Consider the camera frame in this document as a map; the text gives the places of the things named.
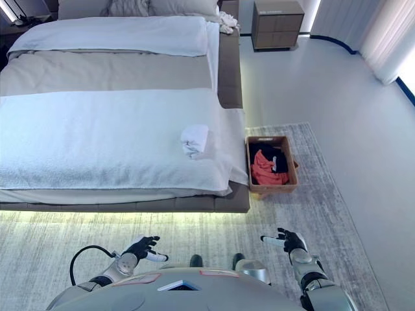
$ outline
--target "orange cloth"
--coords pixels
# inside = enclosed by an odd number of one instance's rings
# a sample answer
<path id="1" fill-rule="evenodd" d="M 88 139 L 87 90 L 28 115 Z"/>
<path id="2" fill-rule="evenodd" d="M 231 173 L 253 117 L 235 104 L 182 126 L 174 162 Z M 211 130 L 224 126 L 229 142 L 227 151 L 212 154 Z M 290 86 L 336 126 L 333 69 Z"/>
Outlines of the orange cloth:
<path id="1" fill-rule="evenodd" d="M 288 173 L 273 173 L 273 166 L 274 162 L 268 161 L 262 150 L 256 153 L 251 171 L 259 185 L 284 185 L 289 181 Z"/>

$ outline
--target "wooden nightstand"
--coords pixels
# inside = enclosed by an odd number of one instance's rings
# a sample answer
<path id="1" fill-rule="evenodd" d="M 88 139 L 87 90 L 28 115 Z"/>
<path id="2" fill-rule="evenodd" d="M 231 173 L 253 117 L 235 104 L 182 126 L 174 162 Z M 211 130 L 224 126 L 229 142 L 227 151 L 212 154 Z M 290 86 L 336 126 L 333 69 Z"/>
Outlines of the wooden nightstand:
<path id="1" fill-rule="evenodd" d="M 304 18 L 296 1 L 255 0 L 252 20 L 254 50 L 295 46 Z"/>
<path id="2" fill-rule="evenodd" d="M 53 21 L 50 15 L 36 17 L 40 23 Z M 15 25 L 0 27 L 0 70 L 7 64 L 7 51 L 12 47 L 13 43 L 26 31 L 30 26 L 17 27 Z"/>

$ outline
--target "white blanket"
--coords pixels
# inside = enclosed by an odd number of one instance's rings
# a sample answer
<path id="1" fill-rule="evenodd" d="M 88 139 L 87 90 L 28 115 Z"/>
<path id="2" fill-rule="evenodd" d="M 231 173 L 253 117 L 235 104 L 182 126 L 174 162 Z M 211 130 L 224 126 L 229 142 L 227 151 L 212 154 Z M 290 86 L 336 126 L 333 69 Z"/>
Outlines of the white blanket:
<path id="1" fill-rule="evenodd" d="M 87 17 L 53 21 L 24 33 L 8 54 L 74 49 L 202 56 L 208 51 L 206 22 L 199 16 Z"/>
<path id="2" fill-rule="evenodd" d="M 247 184 L 243 118 L 210 89 L 1 97 L 0 189 L 223 193 L 229 180 Z M 207 124 L 215 143 L 196 161 L 180 142 L 194 123 Z"/>

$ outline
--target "bed frame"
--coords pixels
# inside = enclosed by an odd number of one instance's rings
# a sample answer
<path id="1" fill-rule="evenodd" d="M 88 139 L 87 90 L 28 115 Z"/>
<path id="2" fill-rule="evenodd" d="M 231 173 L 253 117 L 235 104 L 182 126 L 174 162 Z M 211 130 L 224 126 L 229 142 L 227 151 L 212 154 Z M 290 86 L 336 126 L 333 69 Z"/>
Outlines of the bed frame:
<path id="1" fill-rule="evenodd" d="M 239 0 L 223 0 L 221 10 L 238 17 Z M 220 34 L 218 97 L 223 108 L 243 108 L 239 33 Z M 87 205 L 43 203 L 0 203 L 0 210 L 69 212 L 222 212 L 246 213 L 250 208 L 248 187 L 230 182 L 232 193 L 225 197 L 192 196 L 149 202 Z"/>

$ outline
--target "nightstand drawer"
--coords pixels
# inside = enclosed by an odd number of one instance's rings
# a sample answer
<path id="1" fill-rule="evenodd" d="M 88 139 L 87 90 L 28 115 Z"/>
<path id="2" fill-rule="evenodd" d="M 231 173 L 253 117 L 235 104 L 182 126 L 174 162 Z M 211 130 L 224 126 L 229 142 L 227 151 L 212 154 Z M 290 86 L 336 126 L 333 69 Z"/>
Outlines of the nightstand drawer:
<path id="1" fill-rule="evenodd" d="M 302 15 L 280 15 L 276 17 L 274 31 L 300 31 L 303 21 Z"/>
<path id="2" fill-rule="evenodd" d="M 302 15 L 259 16 L 258 32 L 299 31 Z"/>
<path id="3" fill-rule="evenodd" d="M 263 47 L 271 47 L 274 41 L 274 33 L 273 32 L 262 32 L 259 33 L 255 39 L 255 48 L 260 49 Z"/>
<path id="4" fill-rule="evenodd" d="M 297 42 L 298 32 L 275 32 L 272 36 L 274 47 L 293 47 Z"/>
<path id="5" fill-rule="evenodd" d="M 255 48 L 293 47 L 298 37 L 297 32 L 262 32 L 256 36 Z"/>
<path id="6" fill-rule="evenodd" d="M 258 20 L 258 32 L 274 32 L 277 17 L 275 15 L 271 16 L 259 16 Z"/>

